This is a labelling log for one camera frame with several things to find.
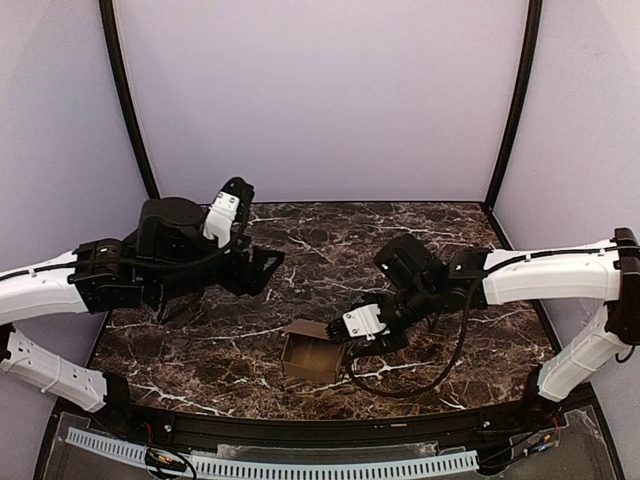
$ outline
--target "wire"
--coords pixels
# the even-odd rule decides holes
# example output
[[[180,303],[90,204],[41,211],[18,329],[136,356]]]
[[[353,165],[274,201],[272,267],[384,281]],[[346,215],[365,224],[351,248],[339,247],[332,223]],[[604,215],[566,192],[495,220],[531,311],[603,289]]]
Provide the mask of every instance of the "wire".
[[[390,397],[390,398],[407,398],[407,397],[413,397],[416,395],[421,395],[425,392],[428,392],[429,390],[433,390],[435,387],[440,385],[440,383],[442,383],[442,381],[447,377],[447,375],[449,375],[449,372],[453,370],[453,367],[455,367],[456,363],[458,362],[458,359],[460,358],[460,355],[462,354],[462,347],[464,346],[464,339],[467,335],[467,326],[469,324],[469,312],[471,310],[471,301],[473,300],[473,295],[475,291],[478,289],[478,287],[480,286],[480,283],[482,282],[482,280],[483,279],[481,277],[476,278],[474,282],[471,284],[471,287],[469,287],[469,290],[467,292],[467,300],[465,302],[464,311],[462,313],[462,322],[460,324],[460,331],[458,333],[458,341],[456,343],[456,348],[453,351],[451,358],[449,359],[449,363],[447,363],[447,365],[440,372],[440,374],[430,384],[422,387],[405,389],[405,390],[400,390],[396,392],[379,390],[374,387],[370,387],[354,374],[353,372],[354,359],[348,358],[346,368],[347,368],[347,373],[349,374],[349,377],[351,378],[353,383],[355,383],[358,387],[362,388],[363,390],[366,390],[367,392],[374,393],[382,397]]]
[[[462,348],[464,347],[464,340],[467,334],[467,327],[469,324],[469,312],[471,310],[471,303],[473,300],[473,296],[476,293],[476,290],[478,289],[478,287],[480,286],[480,284],[482,283],[482,281],[487,278],[489,275],[491,275],[492,273],[497,272],[498,270],[501,270],[505,267],[508,267],[510,265],[514,265],[516,263],[522,263],[522,262],[528,262],[530,260],[533,259],[537,259],[537,258],[544,258],[544,257],[552,257],[552,256],[556,256],[556,255],[583,255],[583,254],[596,254],[596,253],[602,253],[602,252],[613,252],[613,251],[621,251],[621,250],[634,250],[634,251],[640,251],[640,246],[612,246],[612,247],[606,247],[606,248],[580,248],[580,249],[562,249],[562,250],[543,250],[543,251],[539,251],[539,252],[531,252],[531,253],[527,253],[524,255],[518,255],[516,257],[511,257],[507,260],[504,260],[500,263],[495,264],[493,267],[488,268],[487,270],[484,270],[471,284],[471,286],[469,287],[469,290],[467,291],[467,295],[466,295],[466,302],[465,302],[465,306],[464,306],[464,310],[462,313],[462,321],[460,323],[460,331],[458,333],[458,341],[456,342],[456,348],[453,351],[453,354],[451,355],[451,358],[449,359],[449,362],[447,363],[447,365],[445,366],[445,368],[440,372],[440,374],[428,385],[422,386],[422,387],[416,387],[413,389],[405,389],[405,390],[400,390],[400,391],[395,391],[395,392],[390,392],[390,391],[385,391],[385,390],[380,390],[374,387],[370,387],[369,385],[367,385],[364,381],[362,381],[358,376],[355,375],[354,371],[353,371],[353,363],[355,358],[352,357],[350,354],[347,355],[347,361],[346,361],[346,370],[347,370],[347,374],[349,375],[349,378],[351,379],[351,381],[353,381],[353,383],[355,385],[357,385],[358,387],[362,388],[363,390],[369,392],[369,393],[373,393],[375,395],[379,395],[381,397],[388,397],[388,398],[409,398],[409,397],[414,397],[416,395],[421,395],[425,392],[428,392],[430,390],[433,390],[434,388],[436,388],[438,385],[440,385],[444,379],[449,375],[449,372],[451,372],[451,370],[453,370],[453,368],[455,367],[456,363],[458,362],[460,355],[462,354]]]
[[[521,438],[520,440],[518,440],[516,443],[514,443],[513,445],[508,446],[507,448],[504,448],[502,450],[500,450],[498,453],[495,453],[493,455],[491,455],[490,457],[485,458],[482,462],[479,463],[479,465],[483,468],[502,468],[502,467],[506,467],[508,465],[511,465],[512,463],[517,462],[518,460],[523,459],[524,457],[530,457],[531,455],[534,455],[536,453],[539,452],[543,452],[548,448],[548,445],[546,444],[546,442],[548,442],[549,440],[551,440],[551,438],[554,435],[558,435],[558,442],[560,441],[560,429],[558,426],[558,421],[555,418],[552,418],[553,423],[555,424],[556,428],[553,431],[553,433],[544,435],[543,437],[541,437],[539,440],[537,440],[535,443],[533,443],[531,446],[527,447],[524,449],[524,452],[522,452],[520,455],[517,455],[516,457],[513,457],[511,460],[508,460],[506,462],[503,463],[499,463],[499,464],[495,464],[495,465],[487,465],[487,462],[489,460],[492,460],[500,455],[503,455],[504,453],[508,452],[508,451],[513,451],[514,448],[516,448],[518,445],[521,445],[522,443],[531,440],[535,435],[539,434],[541,430],[538,430],[534,433],[532,433],[529,436],[526,436],[524,438]]]
[[[493,455],[491,455],[490,457],[485,458],[482,462],[481,462],[481,466],[484,466],[483,464],[485,464],[486,462],[488,462],[489,460],[493,460],[496,457],[499,457],[500,455],[503,455],[504,453],[508,452],[509,450],[513,450],[514,448],[516,448],[519,445],[522,445],[524,442],[531,440],[533,437],[535,437],[538,433],[540,433],[540,430],[536,430],[535,432],[533,432],[532,434],[530,434],[529,436],[523,437],[520,440],[518,440],[516,443],[514,443],[513,445],[509,445],[508,447],[503,448],[502,450],[500,450],[497,453],[494,453]]]
[[[238,239],[242,236],[247,225],[249,223],[249,209],[245,208],[242,211],[242,215],[240,221],[238,223],[238,228],[232,232],[229,241],[224,244],[224,246],[218,248],[215,252],[212,252],[208,255],[205,255],[197,260],[192,260],[191,262],[181,263],[181,264],[169,264],[169,263],[158,263],[149,260],[140,260],[138,258],[120,258],[118,260],[113,259],[93,259],[93,260],[78,260],[75,262],[68,263],[57,263],[53,265],[43,265],[41,267],[36,267],[33,269],[23,269],[23,270],[15,270],[13,272],[6,273],[0,276],[0,282],[5,280],[10,280],[15,277],[23,276],[23,275],[32,275],[33,273],[47,272],[51,270],[60,270],[64,268],[78,268],[78,267],[89,267],[89,266],[97,266],[97,265],[126,265],[130,267],[139,267],[147,270],[157,270],[157,271],[176,271],[176,270],[186,270],[190,268],[200,267],[202,265],[206,265],[213,260],[220,259],[220,257],[227,252],[227,250],[233,248],[233,246],[238,242]]]
[[[134,445],[141,445],[143,447],[147,447],[148,449],[149,448],[153,448],[155,450],[164,450],[165,452],[168,452],[171,455],[175,455],[180,460],[182,460],[182,462],[186,465],[186,467],[191,472],[191,480],[198,480],[198,472],[196,472],[196,469],[194,468],[193,464],[189,460],[187,460],[187,457],[182,455],[180,452],[176,452],[172,448],[167,448],[167,447],[163,447],[163,446],[160,446],[160,445],[153,445],[150,441],[148,441],[147,444],[144,444],[142,442],[137,442],[135,440],[131,440],[129,438],[126,438],[126,437],[120,435],[119,433],[114,432],[113,430],[105,427],[105,425],[100,420],[98,420],[95,415],[93,415],[93,414],[89,414],[89,415],[91,415],[91,418],[93,419],[93,421],[96,422],[100,426],[100,428],[102,428],[109,435],[112,435],[112,436],[118,438],[119,440],[122,440],[124,442],[133,443]],[[151,429],[151,425],[149,425],[149,423],[145,422],[144,424],[141,424],[141,426],[146,427],[147,432],[148,432],[148,437],[147,438],[150,439],[150,440],[153,440],[153,430]]]
[[[636,346],[632,345],[631,346],[631,350],[629,350],[629,353],[627,354],[626,357],[620,358],[620,354],[616,353],[616,362],[618,362],[618,363],[627,363],[631,359],[631,357],[633,357],[633,354],[635,353],[635,351],[636,351]]]

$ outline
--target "cable tie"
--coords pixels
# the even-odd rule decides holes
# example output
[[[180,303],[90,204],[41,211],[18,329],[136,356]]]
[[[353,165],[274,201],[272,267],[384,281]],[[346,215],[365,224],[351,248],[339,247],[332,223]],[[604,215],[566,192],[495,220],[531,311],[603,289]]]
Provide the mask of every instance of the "cable tie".
[[[56,366],[56,376],[53,378],[53,380],[51,380],[51,383],[49,383],[49,385],[40,389],[41,393],[47,393],[52,387],[56,385],[56,383],[60,381],[60,373],[62,372],[62,358],[60,357],[60,355],[56,355],[56,360],[58,361]]]

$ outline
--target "cardboard box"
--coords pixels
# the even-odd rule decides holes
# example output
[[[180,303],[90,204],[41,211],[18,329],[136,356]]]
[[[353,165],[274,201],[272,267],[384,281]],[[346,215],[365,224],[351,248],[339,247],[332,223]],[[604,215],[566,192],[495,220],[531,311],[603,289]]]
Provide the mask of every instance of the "cardboard box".
[[[285,332],[284,373],[316,382],[336,383],[346,345],[329,342],[325,323],[294,320]]]

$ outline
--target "black cable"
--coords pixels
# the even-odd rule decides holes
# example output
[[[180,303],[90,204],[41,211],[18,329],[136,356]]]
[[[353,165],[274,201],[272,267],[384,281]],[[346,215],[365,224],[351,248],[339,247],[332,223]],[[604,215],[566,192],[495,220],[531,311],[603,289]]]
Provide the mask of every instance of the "black cable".
[[[184,462],[184,464],[186,465],[186,467],[191,471],[191,480],[198,480],[198,472],[196,472],[195,467],[193,466],[193,464],[187,460],[187,458],[182,455],[180,452],[176,452],[175,450],[171,449],[171,448],[167,448],[167,447],[163,447],[160,445],[154,445],[153,443],[149,442],[149,443],[142,443],[142,442],[137,442],[135,440],[131,440],[129,438],[126,438],[122,435],[120,435],[117,432],[114,432],[113,430],[107,428],[104,426],[104,424],[98,420],[95,415],[91,415],[91,418],[93,419],[94,422],[96,422],[100,428],[102,428],[105,432],[107,432],[109,435],[113,435],[114,437],[118,438],[119,440],[122,440],[123,442],[129,442],[129,443],[133,443],[134,445],[140,445],[142,447],[146,447],[146,448],[153,448],[155,450],[164,450],[165,452],[168,452],[172,455],[175,455],[176,457],[178,457],[180,460],[182,460]]]
[[[469,324],[469,312],[471,310],[471,301],[473,299],[473,295],[475,291],[480,286],[480,283],[482,282],[482,280],[483,279],[481,277],[478,277],[471,284],[471,287],[467,292],[467,300],[464,306],[464,312],[462,313],[462,322],[460,324],[460,332],[458,333],[458,342],[456,343],[456,348],[453,351],[453,354],[451,355],[449,363],[447,363],[447,365],[440,372],[440,374],[430,384],[425,385],[423,387],[405,389],[405,390],[400,390],[396,392],[387,392],[384,390],[378,390],[376,388],[370,387],[354,374],[353,372],[354,359],[348,358],[346,362],[346,368],[347,368],[347,373],[351,378],[351,380],[353,381],[353,383],[355,383],[358,387],[362,388],[363,390],[366,390],[367,392],[380,395],[381,397],[390,397],[390,398],[414,397],[416,395],[420,395],[425,392],[428,392],[429,390],[432,390],[438,385],[440,385],[440,383],[442,383],[442,381],[447,377],[447,375],[449,375],[449,372],[453,370],[453,367],[455,367],[455,364],[458,362],[458,359],[460,358],[460,355],[462,353],[462,347],[464,346],[464,339],[467,335],[467,326]]]
[[[616,362],[618,362],[618,363],[627,363],[631,359],[631,357],[633,357],[633,354],[635,353],[635,351],[636,351],[636,346],[632,345],[631,346],[631,350],[629,351],[629,353],[627,354],[626,357],[620,358],[620,354],[616,353]]]
[[[120,258],[116,261],[114,261],[113,259],[78,260],[75,262],[44,265],[42,267],[36,267],[33,269],[16,270],[0,276],[0,282],[4,280],[9,280],[11,278],[23,276],[23,275],[31,275],[33,273],[47,272],[47,271],[59,270],[63,268],[111,265],[114,263],[118,265],[126,265],[130,267],[139,267],[139,268],[145,268],[147,270],[157,270],[157,271],[176,271],[176,270],[185,270],[185,269],[195,268],[195,267],[205,265],[215,259],[219,259],[221,256],[223,256],[226,253],[227,250],[233,248],[233,246],[238,242],[238,239],[240,238],[240,236],[244,233],[248,223],[249,223],[249,209],[244,208],[242,212],[242,216],[240,218],[240,222],[238,224],[238,228],[235,230],[235,232],[232,232],[231,238],[224,246],[220,247],[218,250],[216,250],[213,253],[210,253],[197,260],[193,260],[187,263],[181,263],[181,264],[157,263],[149,260],[140,260],[137,258]]]
[[[533,432],[531,435],[529,436],[525,436],[523,438],[521,438],[520,440],[518,440],[516,443],[514,443],[513,445],[509,445],[506,448],[503,448],[502,450],[500,450],[498,453],[494,453],[493,455],[485,458],[484,460],[482,460],[482,462],[480,463],[480,466],[483,467],[485,466],[484,464],[486,462],[488,462],[489,460],[493,460],[496,457],[499,457],[500,455],[508,452],[509,450],[513,450],[514,448],[516,448],[519,445],[522,445],[524,442],[531,440],[533,437],[535,437],[538,433],[540,433],[540,430],[537,430],[535,432]]]
[[[449,375],[449,372],[453,370],[453,368],[455,367],[455,364],[460,358],[460,355],[462,353],[462,348],[464,346],[464,340],[467,334],[467,327],[469,323],[469,311],[471,309],[473,295],[475,294],[476,290],[478,289],[478,287],[486,277],[510,265],[514,265],[516,263],[528,262],[530,260],[537,259],[537,258],[553,257],[556,255],[582,255],[582,254],[592,255],[592,254],[601,253],[601,252],[612,252],[612,251],[620,251],[620,250],[640,251],[640,247],[639,246],[612,246],[612,247],[606,247],[606,248],[543,250],[539,252],[531,252],[524,255],[518,255],[517,257],[509,258],[507,260],[504,260],[500,263],[495,264],[493,267],[490,267],[487,270],[484,270],[481,273],[481,275],[478,276],[473,281],[473,283],[471,284],[471,287],[469,287],[469,290],[467,291],[466,302],[465,302],[464,310],[462,313],[462,321],[460,324],[460,332],[458,333],[458,341],[456,343],[456,348],[453,354],[451,355],[451,359],[449,360],[449,363],[447,363],[445,368],[440,372],[440,374],[435,378],[435,380],[433,380],[428,385],[425,385],[422,387],[416,387],[413,389],[395,391],[395,392],[389,392],[389,391],[379,390],[374,387],[370,387],[355,375],[353,371],[353,362],[355,360],[355,357],[352,357],[351,355],[347,356],[347,361],[346,361],[347,374],[349,375],[349,378],[353,381],[355,385],[357,385],[358,387],[362,388],[363,390],[369,393],[373,393],[381,397],[409,398],[409,397],[421,395],[425,392],[433,390],[435,387],[437,387],[444,381],[444,379],[447,377],[447,375]]]

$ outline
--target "white arm link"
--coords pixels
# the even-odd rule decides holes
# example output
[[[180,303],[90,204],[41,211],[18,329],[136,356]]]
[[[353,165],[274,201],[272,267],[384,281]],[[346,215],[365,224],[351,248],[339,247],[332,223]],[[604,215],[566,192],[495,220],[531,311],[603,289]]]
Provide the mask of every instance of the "white arm link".
[[[12,373],[42,393],[51,392],[66,398],[88,412],[104,407],[107,382],[101,372],[60,358],[19,330],[9,334],[7,350],[10,358],[0,359],[0,373]]]

